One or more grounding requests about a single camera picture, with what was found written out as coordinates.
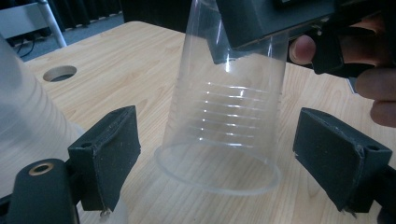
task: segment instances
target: black clamp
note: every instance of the black clamp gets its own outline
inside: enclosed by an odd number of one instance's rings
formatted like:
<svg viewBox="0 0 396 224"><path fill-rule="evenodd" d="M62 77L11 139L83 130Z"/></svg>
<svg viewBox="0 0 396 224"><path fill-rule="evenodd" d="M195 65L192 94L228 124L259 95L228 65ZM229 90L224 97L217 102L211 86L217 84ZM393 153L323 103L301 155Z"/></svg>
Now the black clamp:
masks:
<svg viewBox="0 0 396 224"><path fill-rule="evenodd" d="M140 154L134 106L107 114L69 148L70 159L37 161L20 170L0 200L0 223L79 223L86 211L113 211Z"/></svg>
<svg viewBox="0 0 396 224"><path fill-rule="evenodd" d="M378 223L396 223L396 171L392 151L343 121L314 109L300 113L293 151L339 211L382 210Z"/></svg>

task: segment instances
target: black device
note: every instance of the black device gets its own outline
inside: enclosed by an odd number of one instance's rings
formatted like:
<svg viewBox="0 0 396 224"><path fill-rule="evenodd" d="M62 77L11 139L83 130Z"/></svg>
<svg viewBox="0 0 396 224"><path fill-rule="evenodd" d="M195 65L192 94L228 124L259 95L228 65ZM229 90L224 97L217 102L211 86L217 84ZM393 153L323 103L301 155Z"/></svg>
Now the black device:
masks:
<svg viewBox="0 0 396 224"><path fill-rule="evenodd" d="M290 40L310 35L317 52L309 68L317 74L356 77L372 68L344 64L339 35L369 35L350 25L380 14L386 27L389 53L396 62L396 2L391 0L216 0L233 49L251 48L268 36L289 32Z"/></svg>
<svg viewBox="0 0 396 224"><path fill-rule="evenodd" d="M79 223L78 202L85 211L113 211L140 154L134 106L104 116L68 152L66 162L19 171L12 194L0 199L0 223Z"/></svg>
<svg viewBox="0 0 396 224"><path fill-rule="evenodd" d="M392 151L327 113L302 108L293 151L339 211L382 210L378 223L396 223L396 170Z"/></svg>

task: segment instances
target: clamp jaw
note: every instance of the clamp jaw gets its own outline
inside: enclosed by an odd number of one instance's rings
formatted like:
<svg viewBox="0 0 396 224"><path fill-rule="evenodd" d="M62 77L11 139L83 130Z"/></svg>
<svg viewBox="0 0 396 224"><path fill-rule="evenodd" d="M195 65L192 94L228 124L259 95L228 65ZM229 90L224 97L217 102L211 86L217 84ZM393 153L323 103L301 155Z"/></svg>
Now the clamp jaw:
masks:
<svg viewBox="0 0 396 224"><path fill-rule="evenodd" d="M107 114L69 148L66 162L34 162L0 199L0 223L79 223L85 211L113 211L140 154L134 106Z"/></svg>

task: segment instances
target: inverted plastic cup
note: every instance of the inverted plastic cup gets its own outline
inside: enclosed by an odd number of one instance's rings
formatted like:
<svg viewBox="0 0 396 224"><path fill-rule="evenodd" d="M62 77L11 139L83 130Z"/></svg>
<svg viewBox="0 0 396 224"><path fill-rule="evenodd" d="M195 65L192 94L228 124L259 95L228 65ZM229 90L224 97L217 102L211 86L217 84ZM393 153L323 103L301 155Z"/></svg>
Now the inverted plastic cup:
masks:
<svg viewBox="0 0 396 224"><path fill-rule="evenodd" d="M245 51L231 49L215 0L193 1L169 120L155 153L162 170L218 193L275 187L287 47L283 34Z"/></svg>

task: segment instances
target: clear plastic cup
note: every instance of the clear plastic cup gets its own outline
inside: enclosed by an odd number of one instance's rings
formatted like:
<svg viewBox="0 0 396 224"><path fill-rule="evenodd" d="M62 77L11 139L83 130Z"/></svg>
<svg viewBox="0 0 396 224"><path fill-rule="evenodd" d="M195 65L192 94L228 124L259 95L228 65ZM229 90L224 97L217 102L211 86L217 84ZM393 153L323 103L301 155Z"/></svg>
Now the clear plastic cup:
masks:
<svg viewBox="0 0 396 224"><path fill-rule="evenodd" d="M2 36L0 68L1 198L12 192L23 167L48 158L67 160L78 132Z"/></svg>
<svg viewBox="0 0 396 224"><path fill-rule="evenodd" d="M169 120L155 152L163 171L233 195L278 184L276 126L288 40L275 35L234 50L216 1L192 2Z"/></svg>

